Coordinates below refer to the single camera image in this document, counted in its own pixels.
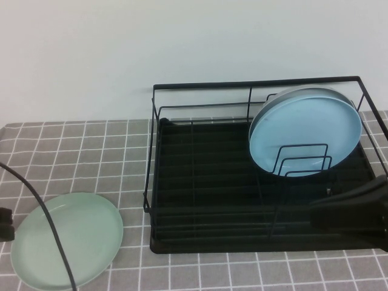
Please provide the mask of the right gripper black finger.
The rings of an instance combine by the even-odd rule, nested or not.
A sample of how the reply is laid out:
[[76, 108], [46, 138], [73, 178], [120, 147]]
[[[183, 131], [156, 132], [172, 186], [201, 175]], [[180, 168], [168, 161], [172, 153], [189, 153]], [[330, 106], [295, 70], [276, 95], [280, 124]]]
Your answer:
[[360, 206], [375, 202], [387, 202], [387, 176], [380, 175], [361, 187], [320, 199], [318, 207]]
[[387, 202], [350, 199], [310, 206], [312, 227], [360, 239], [387, 251]]

